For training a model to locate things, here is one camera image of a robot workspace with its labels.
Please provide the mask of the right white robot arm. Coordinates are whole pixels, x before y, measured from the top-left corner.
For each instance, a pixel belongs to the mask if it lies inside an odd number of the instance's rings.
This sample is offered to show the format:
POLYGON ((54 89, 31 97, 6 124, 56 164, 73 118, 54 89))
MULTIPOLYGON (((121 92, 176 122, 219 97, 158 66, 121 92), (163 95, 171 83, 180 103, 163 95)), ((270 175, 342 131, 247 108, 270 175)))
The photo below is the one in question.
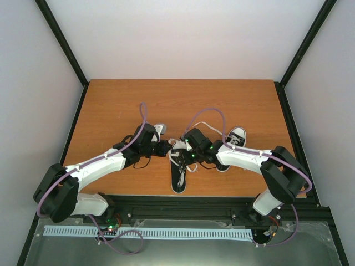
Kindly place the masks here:
POLYGON ((252 203, 251 214, 267 216, 277 207, 294 203, 300 193, 311 188, 306 170, 284 147, 255 150, 245 147, 246 132, 236 127, 228 136, 211 142, 199 129, 193 128, 182 139, 192 163, 205 162, 217 168, 239 167, 261 175, 267 189, 252 203))

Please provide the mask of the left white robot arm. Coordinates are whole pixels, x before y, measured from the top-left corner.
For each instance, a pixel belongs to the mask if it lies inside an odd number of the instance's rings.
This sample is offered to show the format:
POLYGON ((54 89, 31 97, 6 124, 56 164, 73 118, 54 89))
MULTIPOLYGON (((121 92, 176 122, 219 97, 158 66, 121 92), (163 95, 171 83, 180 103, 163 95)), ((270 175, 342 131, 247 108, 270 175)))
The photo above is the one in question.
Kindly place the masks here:
POLYGON ((67 167, 55 163, 49 167, 34 193, 37 215, 49 217, 54 223, 70 216, 92 215, 103 223, 115 218, 115 208, 104 193, 85 194, 81 190, 94 181, 135 166, 142 157, 165 157, 171 145, 161 139, 165 124, 143 124, 134 135, 115 144, 103 154, 67 167))

